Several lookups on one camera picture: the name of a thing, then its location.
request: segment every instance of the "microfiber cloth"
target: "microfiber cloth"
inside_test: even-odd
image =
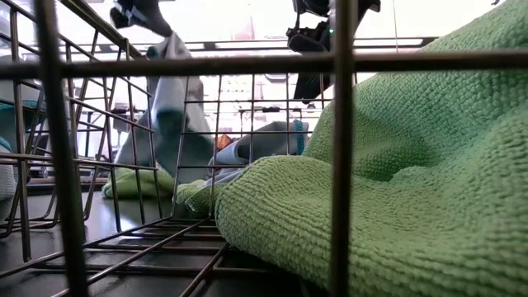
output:
[[[528,1],[508,0],[424,51],[526,47]],[[382,73],[355,106],[349,295],[526,295],[528,71]],[[229,243],[326,288],[333,108],[214,213]]]
[[[298,154],[304,150],[304,144],[307,139],[306,132],[309,124],[300,120],[294,120],[290,123],[291,134],[285,134],[288,130],[286,122],[275,121],[268,125],[255,130],[256,134],[251,137],[249,134],[244,135],[241,139],[230,144],[216,154],[216,165],[247,165],[249,164],[250,153],[252,159],[269,157],[273,155]],[[194,181],[191,184],[178,186],[177,200],[178,204],[185,205],[188,210],[197,214],[208,214],[211,201],[211,185],[213,184],[212,175],[214,174],[213,202],[216,200],[220,188],[231,182],[233,179],[242,174],[244,168],[221,168],[219,170],[210,169],[207,181]]]
[[[158,170],[157,174],[159,197],[172,198],[172,193],[174,192],[174,177],[163,170]],[[156,197],[156,183],[152,170],[139,170],[139,182],[143,197]],[[115,170],[115,188],[118,199],[137,199],[138,186],[135,178],[135,170],[117,168]],[[114,197],[110,181],[102,187],[101,191],[105,198]]]
[[[147,56],[150,59],[182,59],[190,58],[191,53],[178,35],[173,33],[159,45],[150,47]],[[186,132],[210,133],[204,114],[203,84],[198,77],[190,77],[188,82],[187,78],[181,77],[151,77],[148,78],[148,85],[153,94],[152,124],[156,162],[174,177],[184,124],[185,100],[188,101],[185,107]],[[138,124],[149,126],[147,113],[138,119]],[[153,166],[149,132],[136,128],[134,133],[138,165]],[[208,134],[187,134],[184,137],[180,165],[205,167],[213,153],[213,139]],[[123,144],[116,162],[134,164],[132,137],[128,137]],[[177,178],[179,182],[188,183],[205,178],[205,174],[204,168],[183,168]]]
[[[10,152],[11,146],[4,138],[0,137],[0,153]],[[3,224],[11,211],[16,187],[13,166],[0,164],[0,224]]]

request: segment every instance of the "dark floor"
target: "dark floor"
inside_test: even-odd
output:
[[[50,202],[49,196],[29,198],[30,217],[43,215]],[[158,205],[155,201],[145,201],[146,221],[159,219]],[[171,201],[163,201],[165,214],[169,214]],[[123,230],[140,226],[139,203],[131,200],[120,201],[120,222]],[[186,216],[185,210],[179,209],[175,218]],[[170,234],[184,228],[190,223],[165,224],[166,229],[142,229],[138,232],[147,234],[142,237],[120,237],[106,242],[119,244],[120,247],[147,248]],[[103,200],[96,193],[92,203],[90,218],[85,222],[87,241],[103,238],[116,233],[116,221],[113,201]],[[132,262],[127,272],[118,272],[107,276],[91,285],[94,296],[169,296],[180,295],[193,281],[198,273],[225,245],[214,224],[207,223],[195,232],[189,232],[178,240],[171,241],[164,250],[152,251]],[[177,252],[171,247],[179,247]],[[32,259],[61,251],[60,231],[31,231]],[[87,264],[91,273],[99,272],[104,266],[114,265],[139,251],[110,251],[105,249],[87,250]],[[50,268],[57,268],[64,262],[63,258],[52,261]],[[6,239],[0,239],[0,271],[12,269],[23,264],[21,234],[13,233]],[[66,288],[62,271],[26,270],[13,276],[0,279],[0,296],[39,297],[51,296]],[[325,295],[313,285],[287,274],[276,267],[261,262],[253,256],[230,247],[219,262],[207,275],[192,296],[320,296]]]

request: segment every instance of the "orange object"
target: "orange object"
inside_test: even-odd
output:
[[[231,144],[231,138],[229,138],[229,136],[227,135],[222,135],[218,137],[218,142],[216,143],[216,147],[218,148],[219,151],[221,151],[222,149],[225,149],[225,147],[227,147],[230,144]]]

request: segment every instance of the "green microfiber towel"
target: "green microfiber towel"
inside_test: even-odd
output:
[[[156,197],[156,183],[152,170],[139,170],[141,194],[145,198]],[[115,188],[118,199],[137,199],[138,183],[135,170],[128,168],[117,168],[115,170]],[[106,198],[113,198],[111,179],[102,187],[102,193]],[[163,170],[158,170],[158,190],[160,198],[172,198],[174,192],[174,178]]]
[[[190,184],[178,185],[176,203],[184,205],[189,211],[196,215],[206,215],[209,213],[211,187],[202,186],[205,181],[197,180]],[[214,186],[213,202],[218,198],[218,194],[225,185]]]
[[[508,0],[426,51],[528,47]],[[528,292],[528,71],[383,73],[356,87],[350,296]],[[328,287],[333,104],[304,156],[218,195],[234,246]]]

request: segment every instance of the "light blue towel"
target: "light blue towel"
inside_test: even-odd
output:
[[[180,37],[174,33],[159,45],[148,49],[150,59],[184,59],[191,56]],[[158,163],[172,176],[176,174],[178,149],[182,133],[184,102],[203,101],[204,89],[198,77],[188,79],[181,77],[148,78],[148,85],[154,95],[152,105],[152,121],[154,147]],[[147,114],[138,121],[140,125],[148,126]],[[203,103],[186,104],[186,131],[210,133],[210,127],[205,120]],[[142,129],[134,129],[140,165],[152,166],[149,133]],[[213,154],[213,139],[210,135],[185,135],[181,152],[181,165],[206,166]],[[132,138],[128,137],[117,154],[116,162],[134,164]],[[178,172],[178,180],[188,183],[203,179],[206,170],[202,168],[183,168]]]
[[[216,165],[247,165],[250,160],[250,153],[253,153],[252,160],[257,161],[259,158],[286,155],[288,154],[288,135],[284,134],[287,131],[286,122],[272,122],[268,125],[255,130],[256,132],[280,132],[280,134],[254,134],[253,140],[250,135],[245,135],[241,139],[228,145],[216,154]],[[300,120],[294,120],[290,123],[290,151],[289,154],[300,155],[303,152],[304,144],[306,143],[307,134],[295,132],[308,131],[309,124],[303,123]],[[209,165],[213,165],[213,158],[209,161]],[[215,174],[214,184],[221,185],[231,182],[235,177],[242,173],[244,168],[222,168],[220,170],[210,169],[208,171],[209,179],[201,186],[210,186],[213,182],[212,175]]]

